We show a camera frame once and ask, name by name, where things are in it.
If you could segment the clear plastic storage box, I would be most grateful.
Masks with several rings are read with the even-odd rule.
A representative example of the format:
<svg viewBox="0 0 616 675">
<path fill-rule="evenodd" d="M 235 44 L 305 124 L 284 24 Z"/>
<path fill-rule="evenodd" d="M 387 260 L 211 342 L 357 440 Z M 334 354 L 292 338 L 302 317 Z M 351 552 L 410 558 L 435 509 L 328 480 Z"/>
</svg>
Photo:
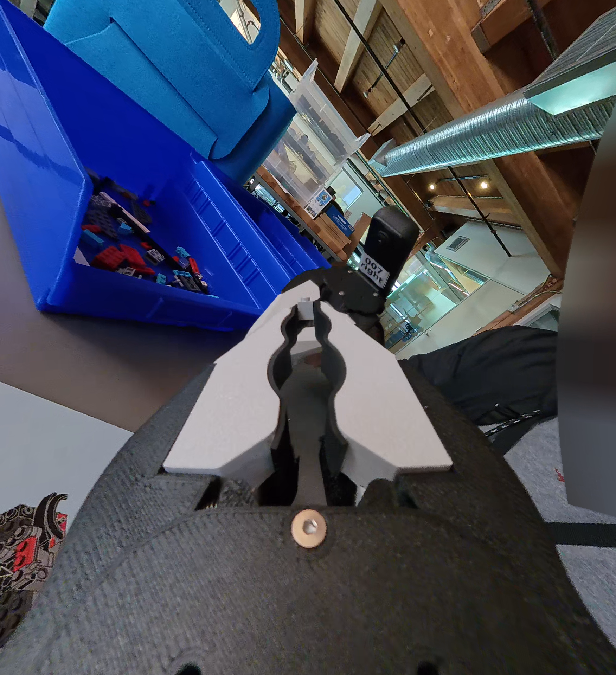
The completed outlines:
<svg viewBox="0 0 616 675">
<path fill-rule="evenodd" d="M 263 167 L 300 208 L 326 188 L 370 137 L 357 137 L 315 83 L 314 60 L 290 94 L 296 114 Z"/>
</svg>

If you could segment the person's right forearm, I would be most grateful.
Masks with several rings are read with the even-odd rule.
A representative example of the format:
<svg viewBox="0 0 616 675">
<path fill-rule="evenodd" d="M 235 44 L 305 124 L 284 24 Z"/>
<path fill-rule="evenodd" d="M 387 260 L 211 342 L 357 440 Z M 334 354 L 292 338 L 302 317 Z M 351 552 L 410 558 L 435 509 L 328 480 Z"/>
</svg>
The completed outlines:
<svg viewBox="0 0 616 675">
<path fill-rule="evenodd" d="M 407 359 L 477 426 L 558 415 L 558 333 L 511 325 Z"/>
</svg>

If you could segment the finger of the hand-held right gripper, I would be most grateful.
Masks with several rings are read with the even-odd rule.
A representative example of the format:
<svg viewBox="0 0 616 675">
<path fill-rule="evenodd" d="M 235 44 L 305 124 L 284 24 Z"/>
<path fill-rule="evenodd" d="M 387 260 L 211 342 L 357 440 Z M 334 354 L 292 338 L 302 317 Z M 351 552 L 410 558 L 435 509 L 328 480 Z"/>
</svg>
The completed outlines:
<svg viewBox="0 0 616 675">
<path fill-rule="evenodd" d="M 320 292 L 320 287 L 311 280 L 300 283 L 294 288 L 279 293 L 279 295 L 271 301 L 268 308 L 263 311 L 259 319 L 269 319 L 280 311 L 290 310 L 299 302 L 314 302 L 319 300 Z"/>
</svg>

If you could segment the blue plastic bin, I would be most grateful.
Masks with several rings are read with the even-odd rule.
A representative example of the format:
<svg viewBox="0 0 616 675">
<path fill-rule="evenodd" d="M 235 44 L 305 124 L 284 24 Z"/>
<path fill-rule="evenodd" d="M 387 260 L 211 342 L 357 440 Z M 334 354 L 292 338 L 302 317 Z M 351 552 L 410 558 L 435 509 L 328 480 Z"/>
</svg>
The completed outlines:
<svg viewBox="0 0 616 675">
<path fill-rule="evenodd" d="M 90 172 L 140 199 L 166 284 L 93 266 Z M 249 328 L 325 258 L 298 229 L 8 1 L 0 1 L 0 197 L 38 310 L 215 331 Z"/>
</svg>

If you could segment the blue white cardboard box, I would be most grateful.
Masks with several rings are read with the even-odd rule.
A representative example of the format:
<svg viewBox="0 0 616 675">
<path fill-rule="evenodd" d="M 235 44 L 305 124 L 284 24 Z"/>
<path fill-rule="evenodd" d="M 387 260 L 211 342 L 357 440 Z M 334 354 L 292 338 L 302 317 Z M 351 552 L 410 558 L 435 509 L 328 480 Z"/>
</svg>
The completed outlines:
<svg viewBox="0 0 616 675">
<path fill-rule="evenodd" d="M 342 207 L 339 206 L 336 192 L 331 186 L 322 188 L 305 207 L 305 211 L 313 220 L 320 215 L 326 215 L 347 236 L 353 233 L 353 226 L 347 220 Z"/>
</svg>

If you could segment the silver ventilation duct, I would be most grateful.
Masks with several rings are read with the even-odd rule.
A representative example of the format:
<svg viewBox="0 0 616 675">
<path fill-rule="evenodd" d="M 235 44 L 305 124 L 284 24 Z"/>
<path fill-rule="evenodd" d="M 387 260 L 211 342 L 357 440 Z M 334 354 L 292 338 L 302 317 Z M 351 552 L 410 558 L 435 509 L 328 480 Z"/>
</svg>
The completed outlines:
<svg viewBox="0 0 616 675">
<path fill-rule="evenodd" d="M 534 82 L 368 164 L 383 176 L 480 163 L 601 138 L 616 101 L 616 44 L 572 45 Z"/>
</svg>

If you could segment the blue felt bag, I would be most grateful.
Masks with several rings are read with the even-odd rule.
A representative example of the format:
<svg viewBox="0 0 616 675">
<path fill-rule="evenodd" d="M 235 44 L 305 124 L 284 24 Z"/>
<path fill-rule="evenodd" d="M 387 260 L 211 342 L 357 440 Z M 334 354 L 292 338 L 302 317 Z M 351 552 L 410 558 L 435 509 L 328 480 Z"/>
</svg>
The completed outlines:
<svg viewBox="0 0 616 675">
<path fill-rule="evenodd" d="M 218 1 L 54 1 L 44 29 L 243 184 L 296 115 L 270 74 L 277 2 L 251 4 L 252 42 Z"/>
</svg>

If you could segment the pile of toy bricks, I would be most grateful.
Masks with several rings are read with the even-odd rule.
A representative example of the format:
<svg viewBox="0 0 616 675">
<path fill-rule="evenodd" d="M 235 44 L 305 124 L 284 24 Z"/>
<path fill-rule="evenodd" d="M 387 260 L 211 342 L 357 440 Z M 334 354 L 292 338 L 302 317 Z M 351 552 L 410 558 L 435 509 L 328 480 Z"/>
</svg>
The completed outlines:
<svg viewBox="0 0 616 675">
<path fill-rule="evenodd" d="M 221 283 L 182 246 L 158 231 L 157 201 L 92 168 L 92 193 L 81 222 L 76 262 L 95 269 L 219 298 Z"/>
</svg>

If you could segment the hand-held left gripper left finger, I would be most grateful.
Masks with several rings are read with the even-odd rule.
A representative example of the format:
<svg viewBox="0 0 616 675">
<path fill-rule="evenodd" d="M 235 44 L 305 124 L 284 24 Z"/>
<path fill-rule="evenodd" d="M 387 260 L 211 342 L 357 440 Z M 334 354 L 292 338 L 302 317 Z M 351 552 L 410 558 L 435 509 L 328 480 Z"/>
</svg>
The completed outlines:
<svg viewBox="0 0 616 675">
<path fill-rule="evenodd" d="M 292 503 L 296 457 L 280 388 L 292 373 L 296 308 L 280 308 L 216 360 L 163 462 L 173 474 L 242 480 L 259 503 Z"/>
</svg>

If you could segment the instruction booklet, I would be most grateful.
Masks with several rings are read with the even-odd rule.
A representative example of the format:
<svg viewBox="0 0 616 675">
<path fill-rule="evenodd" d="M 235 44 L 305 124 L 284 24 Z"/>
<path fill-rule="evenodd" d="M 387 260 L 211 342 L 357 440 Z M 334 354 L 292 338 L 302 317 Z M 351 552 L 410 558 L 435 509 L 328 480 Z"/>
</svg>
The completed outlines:
<svg viewBox="0 0 616 675">
<path fill-rule="evenodd" d="M 73 523 L 91 488 L 132 433 L 0 383 L 0 514 L 67 494 Z"/>
</svg>

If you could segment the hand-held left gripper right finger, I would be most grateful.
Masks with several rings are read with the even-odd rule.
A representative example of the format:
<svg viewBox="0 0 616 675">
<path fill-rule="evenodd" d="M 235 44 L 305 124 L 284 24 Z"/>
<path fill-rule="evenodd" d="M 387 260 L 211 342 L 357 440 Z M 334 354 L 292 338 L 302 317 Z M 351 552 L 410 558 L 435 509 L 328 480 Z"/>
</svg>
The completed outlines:
<svg viewBox="0 0 616 675">
<path fill-rule="evenodd" d="M 444 444 L 395 357 L 354 320 L 314 306 L 330 385 L 321 451 L 328 502 L 357 505 L 376 480 L 447 472 Z"/>
</svg>

